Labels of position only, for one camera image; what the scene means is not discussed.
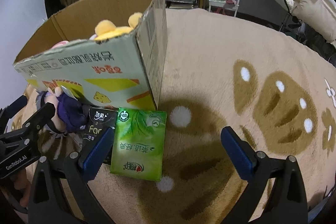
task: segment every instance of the hand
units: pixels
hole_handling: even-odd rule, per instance
[[[20,172],[13,175],[10,179],[13,182],[14,188],[16,190],[23,190],[23,197],[20,200],[20,205],[24,208],[27,207],[29,202],[31,184],[27,179],[26,169],[22,169]],[[3,187],[0,187],[0,189],[4,194],[4,196],[6,197],[6,199],[8,199],[8,189]]]

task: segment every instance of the beige rug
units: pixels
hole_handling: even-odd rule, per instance
[[[221,146],[225,125],[268,156],[295,155],[308,204],[319,202],[335,183],[336,69],[291,37],[238,18],[167,10],[167,24],[159,106],[168,112],[163,178],[112,175],[103,165],[89,185],[112,219],[220,223],[246,186]],[[27,92],[29,105],[15,127],[34,112],[36,92]]]

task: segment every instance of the yellow printed pattern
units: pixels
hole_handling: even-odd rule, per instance
[[[138,94],[132,98],[127,99],[127,103],[133,105],[137,109],[156,110],[149,90],[145,93]]]
[[[81,84],[79,84],[77,82],[64,80],[64,79],[52,80],[52,82],[48,82],[48,81],[42,81],[42,82],[47,88],[50,88],[51,90],[55,90],[55,87],[57,87],[57,86],[59,86],[59,87],[64,86],[65,88],[71,90],[72,94],[76,98],[83,98],[84,97],[83,87],[82,87]]]
[[[138,79],[125,78],[85,79],[85,81],[96,85],[108,92],[125,90],[140,84]]]
[[[105,94],[102,94],[98,91],[96,91],[94,97],[93,97],[96,101],[102,103],[102,104],[106,104],[106,103],[110,103],[111,100],[105,95]]]
[[[29,80],[27,80],[27,82],[35,88],[37,88],[39,86],[36,79],[29,79]]]

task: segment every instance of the green tissue pack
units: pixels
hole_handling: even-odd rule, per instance
[[[161,180],[167,113],[119,108],[110,172]]]

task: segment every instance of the stuffed animal ear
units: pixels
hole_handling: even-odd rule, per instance
[[[135,28],[138,23],[139,23],[139,20],[140,18],[142,17],[142,13],[134,13],[133,15],[131,15],[129,18],[128,18],[128,25],[131,27],[131,28]]]
[[[97,36],[100,36],[104,33],[114,31],[116,29],[116,26],[109,20],[102,20],[97,24],[97,26],[94,29],[94,32]]]
[[[63,90],[59,86],[55,87],[56,97],[60,97],[62,95],[62,93],[63,93]]]

